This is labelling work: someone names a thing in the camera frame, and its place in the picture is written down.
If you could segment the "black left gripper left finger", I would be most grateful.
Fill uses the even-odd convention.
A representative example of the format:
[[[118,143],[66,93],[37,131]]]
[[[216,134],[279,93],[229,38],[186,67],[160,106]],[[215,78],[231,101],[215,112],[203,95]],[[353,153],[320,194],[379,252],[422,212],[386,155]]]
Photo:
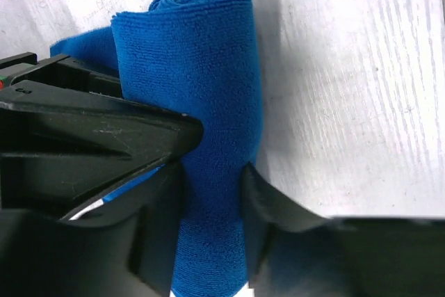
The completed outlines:
[[[146,182],[77,220],[1,212],[2,296],[168,296],[184,169]]]

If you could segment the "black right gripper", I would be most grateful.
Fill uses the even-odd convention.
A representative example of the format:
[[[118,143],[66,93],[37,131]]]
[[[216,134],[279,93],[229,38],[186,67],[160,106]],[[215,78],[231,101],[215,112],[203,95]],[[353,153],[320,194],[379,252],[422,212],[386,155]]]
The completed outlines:
[[[118,99],[117,70],[65,54],[2,58],[1,89],[2,209],[68,218],[203,134],[187,115]]]

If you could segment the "blue towel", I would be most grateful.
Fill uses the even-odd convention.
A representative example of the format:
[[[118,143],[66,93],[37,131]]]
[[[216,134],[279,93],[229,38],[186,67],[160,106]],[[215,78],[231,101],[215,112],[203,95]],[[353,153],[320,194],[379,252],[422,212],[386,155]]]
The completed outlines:
[[[124,98],[198,119],[204,134],[186,171],[172,290],[234,296],[247,281],[239,182],[262,129],[252,0],[153,0],[109,26],[60,40],[67,54],[116,69]]]

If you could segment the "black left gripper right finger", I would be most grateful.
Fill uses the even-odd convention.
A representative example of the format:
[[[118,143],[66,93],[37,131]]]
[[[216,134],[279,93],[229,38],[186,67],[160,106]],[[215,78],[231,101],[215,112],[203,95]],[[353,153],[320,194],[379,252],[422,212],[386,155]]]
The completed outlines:
[[[256,296],[443,296],[444,222],[323,218],[241,177],[248,283]]]

